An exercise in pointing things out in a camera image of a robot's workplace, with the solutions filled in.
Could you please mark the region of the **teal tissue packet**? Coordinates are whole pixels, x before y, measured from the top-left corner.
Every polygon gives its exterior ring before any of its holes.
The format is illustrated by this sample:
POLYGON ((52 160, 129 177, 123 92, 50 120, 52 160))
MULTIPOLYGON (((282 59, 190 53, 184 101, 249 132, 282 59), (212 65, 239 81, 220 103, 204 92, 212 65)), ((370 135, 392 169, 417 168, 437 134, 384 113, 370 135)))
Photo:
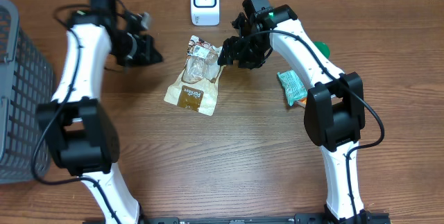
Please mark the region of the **teal tissue packet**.
POLYGON ((307 90, 294 70, 277 73, 277 78, 281 83, 289 106, 298 105, 296 101, 307 98, 307 90))

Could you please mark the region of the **beige brown snack pouch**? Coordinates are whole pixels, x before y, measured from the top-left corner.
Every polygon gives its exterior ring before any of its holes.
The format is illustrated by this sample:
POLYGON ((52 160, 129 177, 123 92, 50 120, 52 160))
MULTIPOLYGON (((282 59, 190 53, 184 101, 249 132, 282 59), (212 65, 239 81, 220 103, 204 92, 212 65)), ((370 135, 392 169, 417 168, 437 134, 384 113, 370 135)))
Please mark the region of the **beige brown snack pouch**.
POLYGON ((223 71, 218 64, 222 50, 221 46, 215 47, 195 35, 191 36, 185 66, 174 84, 168 87, 164 101, 212 116, 223 71))

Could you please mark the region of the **green lid seasoning jar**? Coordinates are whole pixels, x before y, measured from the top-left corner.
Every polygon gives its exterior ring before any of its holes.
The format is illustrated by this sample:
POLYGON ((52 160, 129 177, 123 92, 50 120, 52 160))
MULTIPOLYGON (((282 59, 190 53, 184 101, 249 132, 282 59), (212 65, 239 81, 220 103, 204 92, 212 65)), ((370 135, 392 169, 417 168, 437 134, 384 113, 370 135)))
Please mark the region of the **green lid seasoning jar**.
POLYGON ((324 42, 314 42, 316 48, 328 59, 330 57, 330 49, 324 42))

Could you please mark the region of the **orange white snack packet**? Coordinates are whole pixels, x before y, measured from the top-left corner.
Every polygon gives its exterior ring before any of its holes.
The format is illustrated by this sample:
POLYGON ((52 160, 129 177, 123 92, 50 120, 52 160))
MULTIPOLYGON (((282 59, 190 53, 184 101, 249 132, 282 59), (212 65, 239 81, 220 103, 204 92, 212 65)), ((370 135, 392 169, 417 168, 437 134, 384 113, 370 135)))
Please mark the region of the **orange white snack packet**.
POLYGON ((307 99, 306 99, 306 98, 302 98, 302 99, 296 101, 296 103, 297 103, 299 106, 301 106, 301 107, 306 107, 307 99))

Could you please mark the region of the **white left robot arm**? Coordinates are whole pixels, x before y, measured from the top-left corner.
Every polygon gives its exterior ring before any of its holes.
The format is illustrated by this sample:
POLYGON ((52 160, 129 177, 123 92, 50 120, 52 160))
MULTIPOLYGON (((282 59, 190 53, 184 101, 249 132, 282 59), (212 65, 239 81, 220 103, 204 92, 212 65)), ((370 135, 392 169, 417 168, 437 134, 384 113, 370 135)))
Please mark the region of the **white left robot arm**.
POLYGON ((47 145, 55 165, 67 169, 69 179, 47 181, 37 173, 37 158, 31 174, 41 184, 56 186, 82 182, 93 195, 104 223, 146 223, 140 203, 130 193, 118 165, 119 136, 100 102, 106 59, 117 64, 143 67, 163 61, 146 34, 150 15, 128 9, 118 12, 121 0, 89 0, 71 4, 67 30, 67 55, 62 77, 50 102, 36 109, 42 136, 38 147, 47 145))

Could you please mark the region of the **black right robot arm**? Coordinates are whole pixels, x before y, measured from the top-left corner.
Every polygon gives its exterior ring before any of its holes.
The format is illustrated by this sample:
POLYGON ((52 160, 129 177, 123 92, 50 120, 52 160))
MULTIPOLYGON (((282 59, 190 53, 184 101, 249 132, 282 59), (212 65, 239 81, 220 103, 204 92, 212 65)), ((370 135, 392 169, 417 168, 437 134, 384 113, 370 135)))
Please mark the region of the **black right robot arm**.
POLYGON ((218 64, 260 68, 271 51, 278 52, 307 90, 304 126, 320 148, 327 179, 326 223, 366 223, 369 215, 357 186, 358 147, 365 126, 363 85, 356 73, 333 65, 306 34, 288 5, 274 8, 268 0, 244 0, 232 22, 237 36, 223 43, 218 64))

